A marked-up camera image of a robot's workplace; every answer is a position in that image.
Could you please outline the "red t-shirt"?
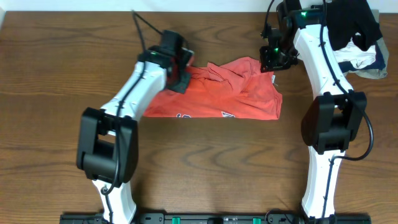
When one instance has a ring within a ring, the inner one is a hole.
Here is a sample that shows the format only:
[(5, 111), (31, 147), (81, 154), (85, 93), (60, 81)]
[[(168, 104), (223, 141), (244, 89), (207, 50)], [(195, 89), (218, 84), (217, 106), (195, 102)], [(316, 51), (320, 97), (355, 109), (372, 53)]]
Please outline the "red t-shirt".
[(278, 120), (282, 95), (273, 72), (261, 72), (260, 61), (243, 57), (224, 65), (189, 67), (192, 78), (184, 94), (164, 90), (144, 112), (153, 118), (239, 118)]

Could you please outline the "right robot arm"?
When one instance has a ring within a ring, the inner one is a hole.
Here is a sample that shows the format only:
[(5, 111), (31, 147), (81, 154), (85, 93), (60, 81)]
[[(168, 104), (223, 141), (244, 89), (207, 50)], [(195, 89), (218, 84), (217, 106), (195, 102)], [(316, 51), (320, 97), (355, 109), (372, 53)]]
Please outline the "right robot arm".
[(369, 215), (338, 215), (334, 194), (339, 166), (356, 138), (365, 115), (366, 95), (355, 92), (342, 74), (328, 38), (326, 5), (302, 9), (299, 1), (282, 1), (276, 8), (277, 28), (266, 22), (261, 37), (261, 71), (286, 70), (302, 61), (312, 87), (313, 102), (301, 121), (301, 135), (310, 162), (302, 215), (294, 223), (370, 223)]

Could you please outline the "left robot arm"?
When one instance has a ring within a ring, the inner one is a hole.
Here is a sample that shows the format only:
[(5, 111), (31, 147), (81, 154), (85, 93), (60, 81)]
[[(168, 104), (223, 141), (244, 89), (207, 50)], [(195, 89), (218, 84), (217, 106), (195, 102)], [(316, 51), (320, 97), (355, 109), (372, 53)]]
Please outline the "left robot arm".
[(177, 32), (164, 30), (159, 45), (139, 54), (134, 71), (101, 108), (87, 108), (80, 121), (76, 166), (96, 187), (104, 212), (93, 222), (131, 223), (137, 206), (130, 181), (138, 161), (138, 124), (155, 96), (165, 90), (184, 94), (193, 51)]

